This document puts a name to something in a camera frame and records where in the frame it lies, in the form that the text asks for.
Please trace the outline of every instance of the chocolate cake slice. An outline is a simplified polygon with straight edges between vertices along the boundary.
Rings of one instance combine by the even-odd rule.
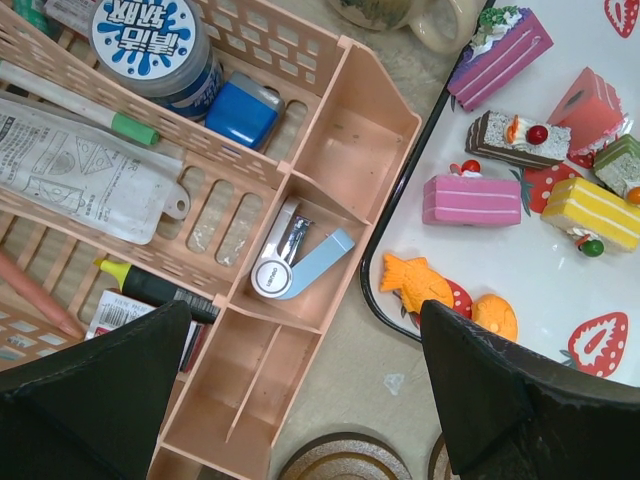
[[[518,167],[542,170],[562,163],[570,143],[568,127],[488,111],[469,128],[466,151]]]

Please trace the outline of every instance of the toy cherry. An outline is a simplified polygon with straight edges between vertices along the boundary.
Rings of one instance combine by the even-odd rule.
[[[627,193],[627,202],[633,203],[634,205],[640,205],[640,187],[635,187],[629,190],[629,193]]]
[[[549,130],[544,125],[534,125],[527,132],[527,142],[531,145],[542,145],[549,138]]]
[[[482,170],[482,167],[480,166],[480,162],[478,162],[477,160],[467,160],[462,164],[463,172],[480,173],[481,170]]]

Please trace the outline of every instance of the light blue nail clipper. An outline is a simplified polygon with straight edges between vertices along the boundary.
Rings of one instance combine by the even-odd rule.
[[[278,246],[299,204],[296,198],[284,203],[251,271],[251,284],[263,297],[289,300],[299,295],[355,245],[349,234],[339,228],[291,267],[278,253]]]

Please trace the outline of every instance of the orange taiyaki toy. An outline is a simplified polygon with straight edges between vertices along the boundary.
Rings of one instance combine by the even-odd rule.
[[[449,308],[453,307],[449,283],[429,268],[426,258],[405,261],[386,253],[384,270],[380,291],[400,290],[402,304],[408,312],[420,313],[426,300],[438,300]]]

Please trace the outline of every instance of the desk organizer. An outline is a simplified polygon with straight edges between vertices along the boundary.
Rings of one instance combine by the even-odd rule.
[[[195,3],[225,75],[238,70],[278,91],[285,119],[292,105],[306,106],[297,134],[284,142],[288,153],[270,154],[286,128],[260,152],[244,148],[103,76],[72,32],[56,44],[0,4],[0,58],[153,126],[186,149],[183,183],[193,184],[187,218],[161,224],[145,246],[5,191],[0,238],[4,251],[85,323],[100,293],[115,287],[92,265],[96,257],[131,262],[220,307],[194,368],[176,379],[149,478],[194,479],[206,465],[260,479],[421,122],[363,45],[259,0]],[[292,195],[300,198],[298,213],[315,222],[304,245],[343,228],[355,247],[297,297],[269,300],[253,291],[250,271]],[[236,221],[247,215],[250,222]],[[239,233],[244,241],[229,245]],[[307,253],[303,246],[300,255]],[[6,285],[0,302],[38,317]]]

